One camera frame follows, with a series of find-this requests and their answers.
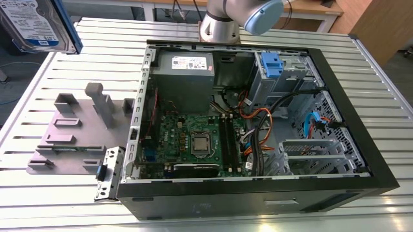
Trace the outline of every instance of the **cpu socket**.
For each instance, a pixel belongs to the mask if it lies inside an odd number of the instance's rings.
[[[191,154],[199,159],[211,154],[210,134],[207,132],[198,132],[191,135]]]

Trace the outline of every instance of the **aluminum table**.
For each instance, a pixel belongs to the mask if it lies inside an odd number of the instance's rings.
[[[138,221],[120,203],[93,203],[92,175],[29,175],[28,160],[59,93],[87,98],[99,81],[113,100],[134,98],[147,39],[198,41],[196,25],[83,18],[81,55],[49,53],[0,131],[0,229],[41,231],[412,231],[413,110],[358,40],[341,34],[240,31],[242,43],[319,48],[401,187],[323,213]]]

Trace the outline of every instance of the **expansion slot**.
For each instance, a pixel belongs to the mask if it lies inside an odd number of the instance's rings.
[[[219,142],[220,142],[220,151],[222,151],[222,164],[224,170],[228,170],[230,167],[230,154],[227,149],[227,135],[226,135],[226,119],[219,119]]]
[[[226,119],[226,137],[227,137],[227,150],[228,150],[232,172],[240,172],[238,152],[236,152],[236,142],[235,142],[235,130],[231,118]]]

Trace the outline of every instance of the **sticker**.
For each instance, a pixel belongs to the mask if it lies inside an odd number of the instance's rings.
[[[244,163],[244,169],[252,170],[252,163],[246,162]]]
[[[36,0],[0,0],[0,7],[21,37],[29,43],[43,46],[59,44],[49,22],[36,11]]]
[[[206,57],[172,57],[172,69],[207,70]]]
[[[248,100],[248,98],[244,99],[244,103],[246,103],[247,105],[251,105],[251,104],[252,104],[252,102]]]

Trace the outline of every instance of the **blue plastic clip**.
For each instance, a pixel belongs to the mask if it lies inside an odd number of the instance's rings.
[[[266,70],[267,78],[279,78],[283,71],[283,61],[278,57],[278,53],[261,53],[263,68]]]

